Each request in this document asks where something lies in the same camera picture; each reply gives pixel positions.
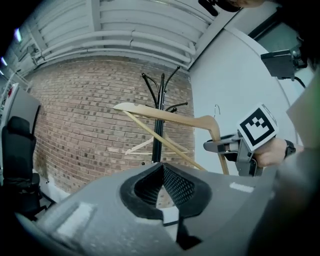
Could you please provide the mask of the wooden hanger with metal hook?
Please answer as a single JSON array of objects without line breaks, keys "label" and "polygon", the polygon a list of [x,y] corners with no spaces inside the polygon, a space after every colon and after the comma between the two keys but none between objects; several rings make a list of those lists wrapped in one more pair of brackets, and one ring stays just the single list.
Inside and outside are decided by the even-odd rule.
[{"label": "wooden hanger with metal hook", "polygon": [[132,121],[134,121],[138,126],[140,126],[143,130],[152,135],[155,139],[160,141],[162,144],[167,146],[177,155],[182,157],[188,163],[198,168],[199,170],[204,171],[205,168],[196,163],[190,157],[188,157],[185,153],[180,151],[176,146],[174,146],[167,139],[158,135],[156,132],[151,130],[146,124],[141,122],[136,115],[151,118],[160,121],[166,121],[169,123],[179,124],[187,127],[203,129],[209,132],[211,139],[213,142],[217,142],[221,139],[220,128],[214,117],[210,115],[205,115],[201,117],[187,117],[183,115],[174,114],[168,111],[159,110],[156,108],[148,107],[141,104],[135,104],[130,102],[123,102],[115,105],[113,107],[114,110],[121,111],[126,114]]}]

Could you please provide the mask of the black coat stand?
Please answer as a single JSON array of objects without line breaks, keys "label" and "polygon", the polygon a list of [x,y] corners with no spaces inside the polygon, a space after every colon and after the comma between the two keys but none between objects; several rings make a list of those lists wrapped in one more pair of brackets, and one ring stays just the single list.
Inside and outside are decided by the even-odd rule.
[{"label": "black coat stand", "polygon": [[[169,78],[165,81],[165,74],[161,74],[161,80],[160,80],[160,85],[157,84],[157,82],[150,77],[149,75],[145,74],[144,72],[141,74],[141,77],[143,78],[145,84],[147,85],[149,92],[153,98],[154,101],[154,107],[158,110],[163,110],[164,109],[164,100],[165,100],[165,93],[167,92],[167,85],[173,75],[180,69],[181,67],[178,65],[176,69],[171,73]],[[149,81],[152,81],[154,85],[156,86],[157,89],[157,95],[155,95]],[[164,129],[164,121],[163,120],[155,120],[155,125],[154,125],[154,132],[159,135],[163,136],[163,129]],[[152,146],[152,155],[151,155],[151,161],[153,163],[160,162],[161,161],[161,154],[162,154],[162,143],[154,138],[153,139],[153,146]]]}]

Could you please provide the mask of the person's right hand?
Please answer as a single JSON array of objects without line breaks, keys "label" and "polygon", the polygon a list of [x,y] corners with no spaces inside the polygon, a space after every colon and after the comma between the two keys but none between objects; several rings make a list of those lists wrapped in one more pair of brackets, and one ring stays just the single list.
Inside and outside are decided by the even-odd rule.
[{"label": "person's right hand", "polygon": [[287,143],[284,139],[272,138],[254,151],[254,158],[260,168],[280,164],[286,155]]}]

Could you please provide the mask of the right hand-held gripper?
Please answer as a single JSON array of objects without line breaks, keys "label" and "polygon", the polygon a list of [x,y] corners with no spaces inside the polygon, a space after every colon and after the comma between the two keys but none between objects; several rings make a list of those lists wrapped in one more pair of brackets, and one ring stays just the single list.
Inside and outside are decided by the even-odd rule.
[{"label": "right hand-held gripper", "polygon": [[265,104],[259,103],[242,118],[237,133],[225,135],[220,140],[208,140],[203,148],[208,152],[225,153],[229,161],[234,161],[239,176],[261,176],[255,151],[274,138],[279,132],[278,123]]}]

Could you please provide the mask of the light wooden hanger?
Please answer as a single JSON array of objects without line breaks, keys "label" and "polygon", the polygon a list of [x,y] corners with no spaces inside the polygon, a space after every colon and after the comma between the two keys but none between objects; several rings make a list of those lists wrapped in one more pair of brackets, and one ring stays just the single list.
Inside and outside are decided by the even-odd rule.
[{"label": "light wooden hanger", "polygon": [[[191,151],[189,149],[187,149],[186,147],[178,144],[177,142],[175,142],[174,140],[172,140],[169,135],[164,132],[163,134],[163,138],[165,140],[167,140],[169,143],[171,143],[173,146],[175,146],[177,149],[181,150],[183,153],[190,153]],[[142,155],[142,156],[148,156],[148,155],[152,155],[152,152],[148,152],[148,151],[139,151],[141,148],[146,147],[147,145],[151,144],[154,141],[154,137],[151,137],[150,139],[142,142],[141,144],[138,144],[130,149],[128,149],[124,154],[125,155]]]}]

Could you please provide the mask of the black wristwatch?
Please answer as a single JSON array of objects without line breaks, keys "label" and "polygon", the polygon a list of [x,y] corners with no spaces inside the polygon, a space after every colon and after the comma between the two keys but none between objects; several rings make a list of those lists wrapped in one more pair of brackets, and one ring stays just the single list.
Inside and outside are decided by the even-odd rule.
[{"label": "black wristwatch", "polygon": [[284,159],[295,154],[297,151],[295,145],[291,141],[285,139],[285,142],[286,142],[286,148],[285,148]]}]

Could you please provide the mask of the white ceiling pipe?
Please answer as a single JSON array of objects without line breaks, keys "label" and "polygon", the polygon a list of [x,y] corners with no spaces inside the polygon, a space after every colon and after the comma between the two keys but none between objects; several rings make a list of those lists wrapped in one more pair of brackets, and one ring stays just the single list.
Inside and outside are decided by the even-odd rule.
[{"label": "white ceiling pipe", "polygon": [[58,42],[35,54],[39,64],[63,57],[89,53],[126,53],[155,58],[188,69],[196,55],[194,44],[136,30],[103,30],[89,32]]}]

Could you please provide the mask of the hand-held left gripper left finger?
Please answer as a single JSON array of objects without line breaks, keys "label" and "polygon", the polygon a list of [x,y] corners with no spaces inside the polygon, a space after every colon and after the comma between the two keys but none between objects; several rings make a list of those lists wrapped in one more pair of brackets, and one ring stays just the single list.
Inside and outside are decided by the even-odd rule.
[{"label": "hand-held left gripper left finger", "polygon": [[50,207],[36,222],[17,214],[39,256],[174,256],[181,251],[158,219],[140,218],[121,201],[121,185],[149,164],[101,177]]}]

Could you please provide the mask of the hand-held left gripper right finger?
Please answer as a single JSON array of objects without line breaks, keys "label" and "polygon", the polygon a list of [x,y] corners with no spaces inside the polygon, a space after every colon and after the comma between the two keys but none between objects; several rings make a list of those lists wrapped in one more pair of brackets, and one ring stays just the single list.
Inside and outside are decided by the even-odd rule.
[{"label": "hand-held left gripper right finger", "polygon": [[275,170],[234,176],[165,163],[164,184],[179,210],[165,256],[248,256],[273,195]]}]

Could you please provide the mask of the black office chair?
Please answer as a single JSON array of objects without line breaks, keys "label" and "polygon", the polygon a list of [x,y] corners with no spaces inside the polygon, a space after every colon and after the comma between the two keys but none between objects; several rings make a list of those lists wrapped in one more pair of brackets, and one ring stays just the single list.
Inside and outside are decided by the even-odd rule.
[{"label": "black office chair", "polygon": [[3,188],[10,208],[31,221],[46,210],[41,206],[40,175],[33,172],[37,139],[30,123],[18,116],[10,118],[1,131]]}]

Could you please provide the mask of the grey partition panel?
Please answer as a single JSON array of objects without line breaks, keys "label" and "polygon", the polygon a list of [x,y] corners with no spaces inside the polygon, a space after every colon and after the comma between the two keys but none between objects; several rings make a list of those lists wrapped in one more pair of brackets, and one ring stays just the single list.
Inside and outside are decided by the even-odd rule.
[{"label": "grey partition panel", "polygon": [[41,103],[38,99],[26,92],[18,83],[12,86],[11,94],[5,104],[6,123],[11,117],[19,117],[29,122],[29,132],[35,133],[38,113]]}]

